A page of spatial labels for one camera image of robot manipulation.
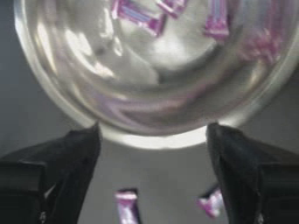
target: gray background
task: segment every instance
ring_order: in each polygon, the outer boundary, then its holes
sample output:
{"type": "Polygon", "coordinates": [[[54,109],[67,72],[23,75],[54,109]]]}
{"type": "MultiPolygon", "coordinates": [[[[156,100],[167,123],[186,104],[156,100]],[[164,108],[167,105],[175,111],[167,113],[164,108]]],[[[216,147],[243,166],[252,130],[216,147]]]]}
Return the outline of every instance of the gray background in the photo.
{"type": "MultiPolygon", "coordinates": [[[[299,72],[263,111],[242,127],[248,135],[292,151],[299,149],[299,72]]],[[[15,33],[13,1],[0,3],[0,154],[63,136],[76,124],[43,92],[15,33]]],[[[214,183],[204,145],[151,152],[103,143],[80,224],[119,223],[114,194],[138,187],[144,224],[228,223],[211,220],[195,206],[214,183]]]]}

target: purple paper piece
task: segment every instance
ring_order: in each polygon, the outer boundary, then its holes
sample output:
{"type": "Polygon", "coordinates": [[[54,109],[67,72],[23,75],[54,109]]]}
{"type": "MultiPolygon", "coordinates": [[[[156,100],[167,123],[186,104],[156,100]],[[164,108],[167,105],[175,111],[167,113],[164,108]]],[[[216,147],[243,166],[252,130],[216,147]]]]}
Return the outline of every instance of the purple paper piece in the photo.
{"type": "Polygon", "coordinates": [[[116,193],[116,205],[122,224],[140,224],[136,200],[136,191],[119,191],[116,193]]]}
{"type": "Polygon", "coordinates": [[[150,11],[131,0],[115,0],[111,12],[114,19],[126,19],[143,27],[155,37],[160,36],[166,22],[163,13],[150,11]]]}
{"type": "Polygon", "coordinates": [[[278,1],[268,0],[266,15],[260,15],[256,29],[247,37],[242,56],[246,60],[262,59],[266,63],[272,64],[279,58],[283,44],[282,27],[279,21],[278,1]]]}
{"type": "Polygon", "coordinates": [[[178,18],[187,7],[188,0],[156,0],[158,6],[171,17],[178,18]]]}
{"type": "Polygon", "coordinates": [[[224,40],[230,35],[227,0],[211,0],[211,13],[204,26],[204,35],[224,40]]]}
{"type": "Polygon", "coordinates": [[[224,207],[220,189],[218,189],[208,198],[203,197],[198,200],[199,207],[204,210],[211,218],[220,216],[220,209],[224,207]]]}

